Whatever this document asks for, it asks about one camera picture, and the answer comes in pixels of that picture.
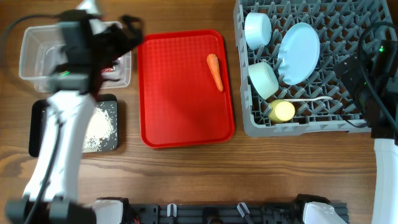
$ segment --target red tray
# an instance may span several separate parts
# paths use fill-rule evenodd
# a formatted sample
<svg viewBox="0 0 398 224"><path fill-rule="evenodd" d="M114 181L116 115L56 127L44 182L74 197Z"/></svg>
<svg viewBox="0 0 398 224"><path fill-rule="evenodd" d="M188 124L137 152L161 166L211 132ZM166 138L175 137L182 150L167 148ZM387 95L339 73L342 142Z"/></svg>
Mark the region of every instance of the red tray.
<svg viewBox="0 0 398 224"><path fill-rule="evenodd" d="M218 91L206 58L219 58ZM145 36L137 49L142 141L149 147L227 141L234 133L223 37L215 30Z"/></svg>

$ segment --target orange carrot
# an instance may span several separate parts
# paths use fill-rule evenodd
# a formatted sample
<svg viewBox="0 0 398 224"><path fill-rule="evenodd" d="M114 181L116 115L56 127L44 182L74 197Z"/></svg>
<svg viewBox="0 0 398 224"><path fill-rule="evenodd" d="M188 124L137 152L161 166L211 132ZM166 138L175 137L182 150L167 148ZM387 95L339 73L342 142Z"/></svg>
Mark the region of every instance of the orange carrot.
<svg viewBox="0 0 398 224"><path fill-rule="evenodd" d="M207 55L207 64L209 65L211 74L213 75L214 81L216 82L217 89L219 91L223 91L223 82L221 81L221 76L220 76L220 68L218 65L218 58L215 54L209 54Z"/></svg>

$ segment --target dish drying rack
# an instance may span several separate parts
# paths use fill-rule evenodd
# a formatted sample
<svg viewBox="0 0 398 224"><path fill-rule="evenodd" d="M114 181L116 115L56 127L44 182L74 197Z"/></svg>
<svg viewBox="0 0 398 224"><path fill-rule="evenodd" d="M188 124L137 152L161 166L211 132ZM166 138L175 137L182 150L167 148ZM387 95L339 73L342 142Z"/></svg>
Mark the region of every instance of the dish drying rack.
<svg viewBox="0 0 398 224"><path fill-rule="evenodd" d="M265 13L271 20L272 37L268 47L251 50L244 36L244 21L250 12ZM241 103L244 130L251 137L296 136L315 131L370 132L370 128L355 128L365 122L351 96L336 78L333 67L356 53L360 35L371 24L391 21L385 0L237 0L234 7L236 46L241 67ZM277 59L280 43L286 32L299 22L310 24L320 38L320 58L315 71L297 85L283 83L278 74L282 61ZM363 44L372 54L381 39L397 40L394 30L380 27L370 33ZM279 89L269 99L263 99L254 89L248 66L267 62L278 77ZM269 118L269 103L285 98L316 98L330 96L333 100L294 103L296 114L288 122L273 123Z"/></svg>

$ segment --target light blue plate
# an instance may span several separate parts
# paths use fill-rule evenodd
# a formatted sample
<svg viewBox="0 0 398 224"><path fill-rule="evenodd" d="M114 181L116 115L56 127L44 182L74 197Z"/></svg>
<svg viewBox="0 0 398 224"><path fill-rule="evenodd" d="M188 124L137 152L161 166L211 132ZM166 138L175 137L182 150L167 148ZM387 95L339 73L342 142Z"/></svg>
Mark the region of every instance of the light blue plate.
<svg viewBox="0 0 398 224"><path fill-rule="evenodd" d="M279 48L278 60L282 64L278 72L284 74L283 81L296 85L307 79L319 60L320 41L317 32L304 22L290 28Z"/></svg>

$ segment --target white granules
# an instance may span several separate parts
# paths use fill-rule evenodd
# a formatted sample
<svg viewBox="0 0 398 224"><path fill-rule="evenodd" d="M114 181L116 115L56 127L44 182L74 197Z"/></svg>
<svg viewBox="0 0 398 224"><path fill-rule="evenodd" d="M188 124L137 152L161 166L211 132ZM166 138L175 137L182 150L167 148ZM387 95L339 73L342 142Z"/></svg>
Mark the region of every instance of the white granules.
<svg viewBox="0 0 398 224"><path fill-rule="evenodd" d="M88 123L83 152L100 151L101 142L109 139L114 131L112 118L108 112L100 108L95 108L94 114Z"/></svg>

